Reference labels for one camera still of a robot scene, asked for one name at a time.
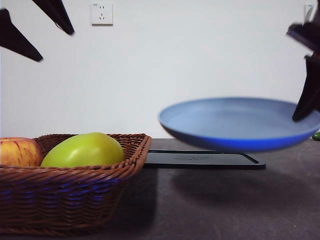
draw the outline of dark gray table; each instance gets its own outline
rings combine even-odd
[[[151,148],[199,149],[176,139],[153,139]],[[320,240],[320,142],[252,156],[266,169],[144,168],[102,231],[67,239]]]

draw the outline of white electrical socket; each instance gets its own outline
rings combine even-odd
[[[112,2],[94,2],[91,5],[92,25],[113,25],[114,10]]]

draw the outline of plate rim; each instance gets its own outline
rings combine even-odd
[[[199,134],[195,134],[195,133],[190,133],[190,132],[186,132],[186,131],[180,131],[180,130],[173,129],[173,128],[168,127],[167,125],[165,125],[163,123],[163,121],[161,120],[161,114],[163,114],[168,109],[176,107],[176,106],[179,106],[179,105],[195,103],[195,102],[203,102],[203,101],[208,101],[208,100],[237,100],[237,99],[241,99],[241,100],[264,100],[264,101],[269,101],[269,102],[286,103],[286,104],[297,106],[297,104],[294,103],[294,102],[290,102],[290,101],[287,101],[287,100],[280,100],[280,99],[276,99],[276,98],[267,98],[267,97],[253,97],[253,96],[250,96],[250,97],[245,97],[245,96],[204,97],[204,98],[195,98],[195,99],[191,99],[191,100],[180,101],[180,102],[171,104],[171,105],[163,108],[158,113],[157,119],[158,119],[160,125],[163,128],[170,129],[171,131],[174,131],[174,132],[177,132],[177,133],[181,133],[181,134],[192,136],[192,137],[196,137],[196,138],[208,138],[208,139],[212,139],[212,140],[237,141],[237,142],[244,142],[244,141],[254,141],[254,142],[256,142],[256,141],[275,141],[275,140],[288,139],[288,138],[297,138],[298,136],[303,136],[303,135],[306,135],[306,134],[309,135],[310,133],[312,135],[312,133],[314,133],[314,132],[316,132],[317,130],[320,129],[320,112],[317,111],[317,110],[313,110],[311,112],[311,114],[313,114],[313,115],[316,114],[319,117],[319,123],[315,127],[310,127],[308,129],[304,130],[303,132],[300,132],[299,134],[289,134],[289,135],[276,136],[276,137],[266,137],[266,138],[238,138],[238,137],[219,137],[219,136],[210,136],[210,135],[199,135]]]

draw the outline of green apple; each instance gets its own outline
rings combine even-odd
[[[41,167],[106,166],[123,160],[124,150],[117,140],[101,132],[91,132],[56,145],[44,157]]]
[[[320,141],[320,131],[318,131],[314,135],[312,135],[312,139],[316,140],[316,141]]]

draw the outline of blue plate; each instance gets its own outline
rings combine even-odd
[[[296,104],[286,101],[228,97],[171,105],[158,120],[182,142],[217,151],[261,152],[298,144],[320,129],[320,112],[294,122]]]

